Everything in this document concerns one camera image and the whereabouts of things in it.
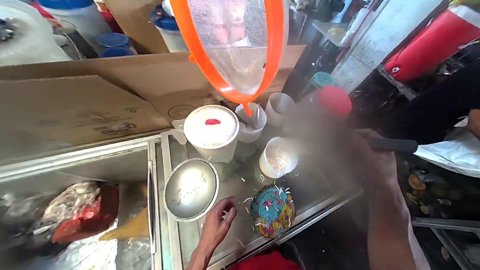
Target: plastic bag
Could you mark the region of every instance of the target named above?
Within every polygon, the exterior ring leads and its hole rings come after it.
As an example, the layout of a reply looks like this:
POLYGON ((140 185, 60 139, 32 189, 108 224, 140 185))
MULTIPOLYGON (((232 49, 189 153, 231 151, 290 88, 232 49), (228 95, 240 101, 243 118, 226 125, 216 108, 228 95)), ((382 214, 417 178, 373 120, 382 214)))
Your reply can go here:
POLYGON ((480 140, 467 130, 455 140, 420 145, 414 154, 447 170, 480 177, 480 140))

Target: human hand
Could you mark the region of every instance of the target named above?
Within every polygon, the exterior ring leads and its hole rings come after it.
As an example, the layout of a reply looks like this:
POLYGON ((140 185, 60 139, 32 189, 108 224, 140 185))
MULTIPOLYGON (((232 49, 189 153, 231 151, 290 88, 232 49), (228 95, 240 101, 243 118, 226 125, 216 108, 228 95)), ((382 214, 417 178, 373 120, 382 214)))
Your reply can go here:
POLYGON ((365 140, 366 137, 382 138, 371 129, 358 129, 353 134, 353 151, 356 157, 356 171, 366 191, 378 192, 379 188, 399 189, 396 174, 396 159, 393 152, 375 152, 365 140))
POLYGON ((206 214, 198 246, 207 253, 212 254, 227 235, 230 225, 236 216, 235 197, 232 196, 220 200, 206 214))

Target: blue lid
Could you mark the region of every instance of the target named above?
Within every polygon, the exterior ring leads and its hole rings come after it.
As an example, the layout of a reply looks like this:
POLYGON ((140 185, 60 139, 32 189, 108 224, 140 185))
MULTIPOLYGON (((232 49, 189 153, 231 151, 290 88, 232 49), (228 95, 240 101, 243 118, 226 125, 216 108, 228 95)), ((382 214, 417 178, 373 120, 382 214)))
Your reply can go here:
POLYGON ((109 48, 103 51, 100 54, 100 57, 117 57, 117 56, 127 56, 134 55, 133 51, 123 47, 109 48))
POLYGON ((175 21, 175 18, 173 17, 155 20, 154 24, 165 30, 180 31, 177 21, 175 21))
POLYGON ((128 47, 129 40, 126 35, 120 33, 103 34, 96 38, 97 44, 104 48, 128 47))
POLYGON ((42 7, 55 10, 81 9, 93 5, 93 0, 38 0, 42 7))

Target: aluminum bowl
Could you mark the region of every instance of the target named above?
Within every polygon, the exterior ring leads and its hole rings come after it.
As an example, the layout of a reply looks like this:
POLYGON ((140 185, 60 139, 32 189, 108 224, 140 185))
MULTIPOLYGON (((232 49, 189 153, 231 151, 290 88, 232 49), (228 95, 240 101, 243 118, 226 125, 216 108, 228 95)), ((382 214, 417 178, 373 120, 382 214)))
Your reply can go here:
POLYGON ((218 185, 218 174, 210 162, 186 160, 168 178, 164 204, 178 221, 197 220, 215 203, 218 185))

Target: red cylinder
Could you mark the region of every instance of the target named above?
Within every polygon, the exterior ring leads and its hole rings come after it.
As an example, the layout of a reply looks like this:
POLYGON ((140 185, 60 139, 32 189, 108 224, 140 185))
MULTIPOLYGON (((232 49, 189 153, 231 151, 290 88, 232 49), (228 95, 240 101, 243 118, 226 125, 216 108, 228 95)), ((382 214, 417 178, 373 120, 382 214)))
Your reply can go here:
POLYGON ((385 69, 397 81, 413 80, 479 37, 480 14, 467 6, 452 6, 390 57, 385 69))

